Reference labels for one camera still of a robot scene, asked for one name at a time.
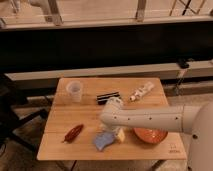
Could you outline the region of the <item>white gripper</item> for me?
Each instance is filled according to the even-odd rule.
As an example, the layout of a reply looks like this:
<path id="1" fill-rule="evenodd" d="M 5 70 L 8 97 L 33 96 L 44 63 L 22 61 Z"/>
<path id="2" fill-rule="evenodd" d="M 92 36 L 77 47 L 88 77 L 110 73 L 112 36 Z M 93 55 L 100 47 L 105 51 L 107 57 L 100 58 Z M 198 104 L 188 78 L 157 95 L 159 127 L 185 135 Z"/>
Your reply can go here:
<path id="1" fill-rule="evenodd" d="M 114 132 L 115 138 L 119 143 L 123 143 L 125 141 L 125 133 L 124 130 L 119 126 L 110 126 L 106 124 L 100 124 L 100 128 L 103 131 Z"/>

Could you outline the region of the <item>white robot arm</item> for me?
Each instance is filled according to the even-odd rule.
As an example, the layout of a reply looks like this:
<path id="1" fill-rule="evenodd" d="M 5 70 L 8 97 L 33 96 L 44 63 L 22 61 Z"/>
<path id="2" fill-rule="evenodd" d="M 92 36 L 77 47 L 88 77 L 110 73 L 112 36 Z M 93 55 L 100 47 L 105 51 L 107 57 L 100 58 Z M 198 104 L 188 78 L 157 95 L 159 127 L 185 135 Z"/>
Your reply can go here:
<path id="1" fill-rule="evenodd" d="M 213 102 L 203 106 L 124 109 L 122 100 L 112 97 L 100 120 L 111 130 L 127 126 L 190 134 L 186 171 L 213 171 Z"/>

